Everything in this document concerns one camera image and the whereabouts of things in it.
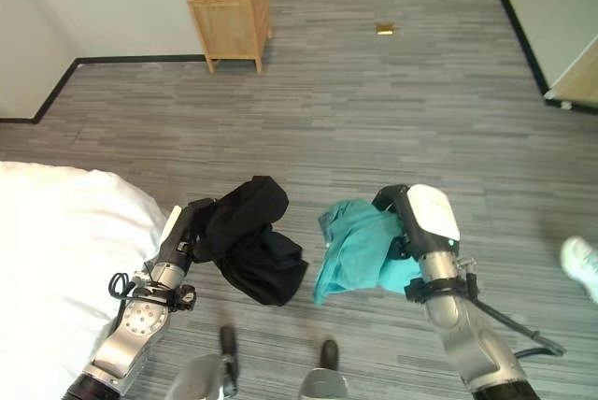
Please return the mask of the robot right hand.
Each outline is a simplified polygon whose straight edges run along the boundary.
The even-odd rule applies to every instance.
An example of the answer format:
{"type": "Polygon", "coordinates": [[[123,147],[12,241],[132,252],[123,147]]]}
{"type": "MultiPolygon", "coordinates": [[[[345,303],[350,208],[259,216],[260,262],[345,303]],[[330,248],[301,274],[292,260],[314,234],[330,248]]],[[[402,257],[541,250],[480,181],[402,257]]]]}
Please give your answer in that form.
{"type": "Polygon", "coordinates": [[[386,186],[372,204],[398,220],[400,232],[392,239],[391,259],[418,262],[438,251],[459,255],[461,233],[449,199],[441,190],[425,184],[386,186]]]}

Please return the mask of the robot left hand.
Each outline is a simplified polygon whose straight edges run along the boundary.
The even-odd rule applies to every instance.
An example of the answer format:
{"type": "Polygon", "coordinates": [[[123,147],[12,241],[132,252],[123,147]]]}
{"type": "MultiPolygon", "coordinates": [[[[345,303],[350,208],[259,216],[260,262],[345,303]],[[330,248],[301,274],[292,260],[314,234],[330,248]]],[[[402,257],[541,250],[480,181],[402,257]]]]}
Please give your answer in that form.
{"type": "Polygon", "coordinates": [[[204,198],[174,208],[163,229],[157,262],[173,264],[187,273],[193,261],[192,248],[204,233],[215,206],[215,199],[204,198]]]}

